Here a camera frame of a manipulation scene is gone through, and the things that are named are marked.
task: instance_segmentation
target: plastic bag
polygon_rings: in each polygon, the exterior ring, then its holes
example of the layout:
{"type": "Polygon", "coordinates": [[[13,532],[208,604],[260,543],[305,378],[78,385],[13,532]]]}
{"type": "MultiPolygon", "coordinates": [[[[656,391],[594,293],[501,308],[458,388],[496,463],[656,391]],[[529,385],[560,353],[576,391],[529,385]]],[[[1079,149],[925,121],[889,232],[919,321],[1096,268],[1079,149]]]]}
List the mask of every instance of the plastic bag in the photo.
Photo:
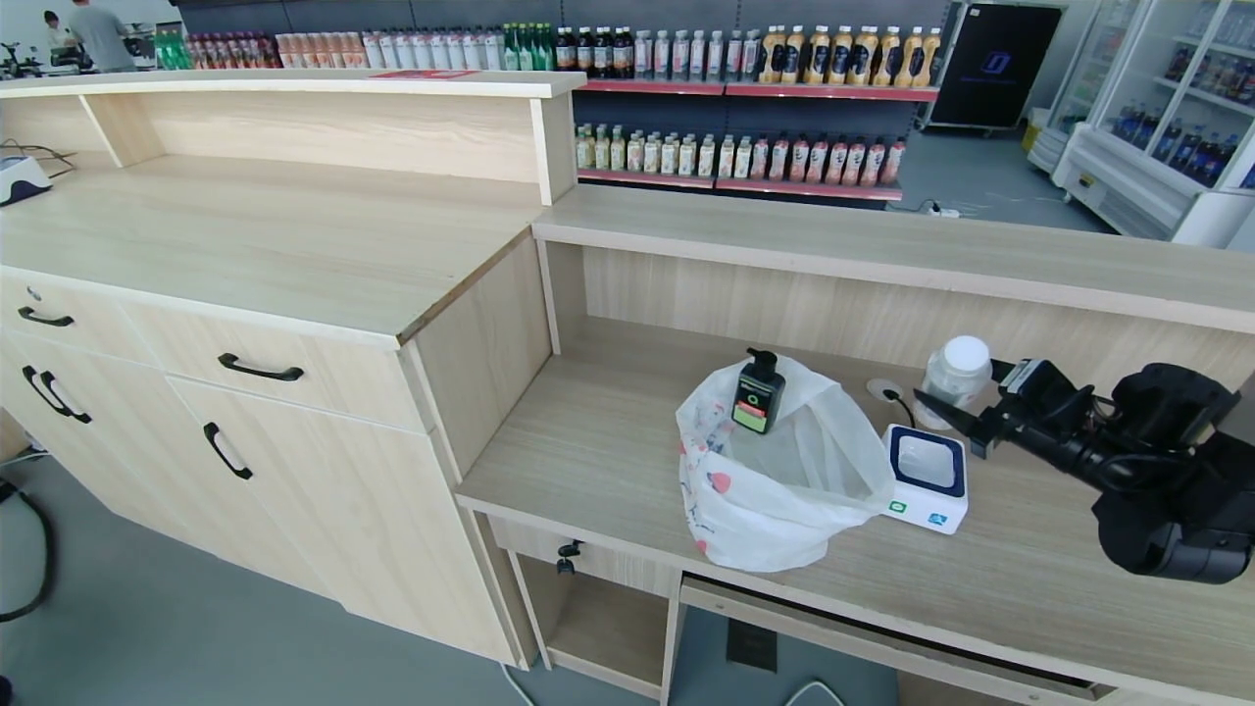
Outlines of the plastic bag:
{"type": "Polygon", "coordinates": [[[771,431],[733,423],[747,362],[712,374],[675,413],[689,529],[720,567],[804,567],[823,558],[833,534],[889,505],[894,473],[858,405],[792,359],[776,366],[786,386],[771,431]]]}

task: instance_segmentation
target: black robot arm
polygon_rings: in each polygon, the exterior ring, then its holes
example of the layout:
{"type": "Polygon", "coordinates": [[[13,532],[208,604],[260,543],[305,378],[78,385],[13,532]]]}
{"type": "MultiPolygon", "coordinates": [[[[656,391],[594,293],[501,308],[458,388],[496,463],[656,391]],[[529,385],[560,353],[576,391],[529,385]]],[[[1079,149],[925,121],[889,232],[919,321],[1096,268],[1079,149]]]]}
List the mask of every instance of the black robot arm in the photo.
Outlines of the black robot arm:
{"type": "Polygon", "coordinates": [[[1098,540],[1124,569],[1202,583],[1246,569],[1255,425],[1222,424],[1255,421],[1255,414],[1235,414],[1240,394],[1167,364],[1121,380],[1111,400],[1093,386],[1077,389],[1045,360],[995,361],[993,379],[1000,401],[978,416],[919,390],[915,396],[966,436],[978,458],[1010,441],[1098,489],[1098,540]]]}

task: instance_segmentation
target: red sign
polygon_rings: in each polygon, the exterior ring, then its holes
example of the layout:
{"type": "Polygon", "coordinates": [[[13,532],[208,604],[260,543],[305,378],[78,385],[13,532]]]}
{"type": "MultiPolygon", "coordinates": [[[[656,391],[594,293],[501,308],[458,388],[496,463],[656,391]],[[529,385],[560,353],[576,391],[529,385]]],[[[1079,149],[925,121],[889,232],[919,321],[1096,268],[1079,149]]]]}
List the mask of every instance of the red sign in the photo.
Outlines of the red sign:
{"type": "Polygon", "coordinates": [[[471,71],[442,71],[430,69],[405,69],[404,71],[389,71],[387,74],[375,74],[370,78],[399,78],[409,80],[449,80],[451,78],[462,78],[464,75],[477,74],[478,70],[471,71]]]}

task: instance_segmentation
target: display fridge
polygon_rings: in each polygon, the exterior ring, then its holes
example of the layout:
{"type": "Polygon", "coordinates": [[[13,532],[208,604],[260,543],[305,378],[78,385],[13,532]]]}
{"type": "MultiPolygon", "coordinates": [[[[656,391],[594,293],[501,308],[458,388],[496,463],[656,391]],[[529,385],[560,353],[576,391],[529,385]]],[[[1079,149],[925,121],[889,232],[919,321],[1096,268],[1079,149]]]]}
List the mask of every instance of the display fridge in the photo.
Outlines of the display fridge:
{"type": "Polygon", "coordinates": [[[1145,11],[1142,0],[1102,0],[1093,5],[1084,36],[1054,97],[1045,127],[1033,140],[1028,161],[1050,173],[1059,163],[1072,128],[1089,117],[1098,92],[1124,45],[1128,29],[1145,11]]]}
{"type": "Polygon", "coordinates": [[[1224,247],[1255,206],[1255,3],[1143,4],[1052,179],[1123,234],[1224,247]]]}

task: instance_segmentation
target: gray floor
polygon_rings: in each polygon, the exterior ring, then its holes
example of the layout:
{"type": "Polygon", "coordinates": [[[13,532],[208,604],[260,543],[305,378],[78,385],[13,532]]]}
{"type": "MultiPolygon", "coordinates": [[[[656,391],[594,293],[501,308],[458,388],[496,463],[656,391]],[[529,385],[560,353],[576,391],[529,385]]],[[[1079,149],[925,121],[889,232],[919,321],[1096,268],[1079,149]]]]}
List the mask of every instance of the gray floor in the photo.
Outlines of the gray floor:
{"type": "Polygon", "coordinates": [[[1114,232],[1081,203],[1063,202],[1063,189],[1025,158],[1022,134],[999,132],[986,139],[976,130],[941,128],[912,134],[902,159],[900,207],[935,198],[964,218],[1114,232]]]}
{"type": "MultiPolygon", "coordinates": [[[[61,545],[51,601],[0,627],[0,673],[20,706],[343,706],[521,703],[496,663],[355,618],[338,604],[123,520],[59,464],[0,472],[53,515],[61,545]]],[[[0,507],[0,607],[34,596],[40,530],[0,507]]],[[[723,658],[727,623],[690,611],[673,703],[779,706],[812,677],[847,706],[897,702],[894,670],[782,638],[779,673],[723,658]]],[[[575,672],[517,673],[537,706],[649,701],[575,672]]],[[[812,690],[796,706],[831,703],[812,690]]]]}

